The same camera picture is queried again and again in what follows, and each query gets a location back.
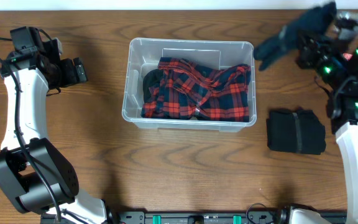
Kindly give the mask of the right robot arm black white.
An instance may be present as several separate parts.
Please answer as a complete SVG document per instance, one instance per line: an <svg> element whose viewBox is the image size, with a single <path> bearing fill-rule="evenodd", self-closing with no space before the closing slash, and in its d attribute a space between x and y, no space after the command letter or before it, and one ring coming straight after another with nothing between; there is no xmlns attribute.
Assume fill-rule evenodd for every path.
<svg viewBox="0 0 358 224"><path fill-rule="evenodd" d="M301 69L314 70L329 85L326 114L340 149L347 190L346 223L358 223L358 46L345 58L337 41L321 34L298 33Z"/></svg>

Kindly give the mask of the red navy plaid shirt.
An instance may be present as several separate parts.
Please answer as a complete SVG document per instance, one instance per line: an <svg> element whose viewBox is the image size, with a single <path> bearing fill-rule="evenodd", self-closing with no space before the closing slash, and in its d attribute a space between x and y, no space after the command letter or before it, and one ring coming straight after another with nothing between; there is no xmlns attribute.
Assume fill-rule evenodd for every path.
<svg viewBox="0 0 358 224"><path fill-rule="evenodd" d="M249 121L249 65L216 70L185 58L162 57L156 69L163 70L163 78L150 88L141 117Z"/></svg>

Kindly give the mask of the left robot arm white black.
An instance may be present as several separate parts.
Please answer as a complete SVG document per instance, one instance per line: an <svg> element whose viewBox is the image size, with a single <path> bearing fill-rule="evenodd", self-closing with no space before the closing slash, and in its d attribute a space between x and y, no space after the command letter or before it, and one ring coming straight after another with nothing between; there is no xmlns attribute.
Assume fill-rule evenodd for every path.
<svg viewBox="0 0 358 224"><path fill-rule="evenodd" d="M80 59L61 59L61 42L12 38L1 62L8 93L7 126L0 150L0 189L20 213L52 223L108 223L103 200L80 188L72 164L50 142L46 98L52 89L86 81Z"/></svg>

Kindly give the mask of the black garment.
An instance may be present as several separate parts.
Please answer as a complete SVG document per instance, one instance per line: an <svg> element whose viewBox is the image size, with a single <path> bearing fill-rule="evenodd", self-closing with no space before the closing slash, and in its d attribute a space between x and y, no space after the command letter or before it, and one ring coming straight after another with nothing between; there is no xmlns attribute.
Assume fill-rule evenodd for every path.
<svg viewBox="0 0 358 224"><path fill-rule="evenodd" d="M148 74L146 74L142 84L145 103L152 96L152 92L150 91L150 88L155 85L159 85L162 78L163 78L163 70L155 69L150 71Z"/></svg>

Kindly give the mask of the black banded cloth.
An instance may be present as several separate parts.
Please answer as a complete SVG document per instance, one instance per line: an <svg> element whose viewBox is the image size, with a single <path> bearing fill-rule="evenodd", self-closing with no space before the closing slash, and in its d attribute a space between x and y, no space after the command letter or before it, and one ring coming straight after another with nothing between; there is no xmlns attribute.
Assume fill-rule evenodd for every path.
<svg viewBox="0 0 358 224"><path fill-rule="evenodd" d="M271 110L266 125L272 151L320 155L326 149L325 127L311 110Z"/></svg>
<svg viewBox="0 0 358 224"><path fill-rule="evenodd" d="M284 25L280 32L264 40L254 49L254 59L260 60L259 71L266 70L278 59L296 49L300 30L323 35L337 13L336 3L329 1L304 12L299 18Z"/></svg>

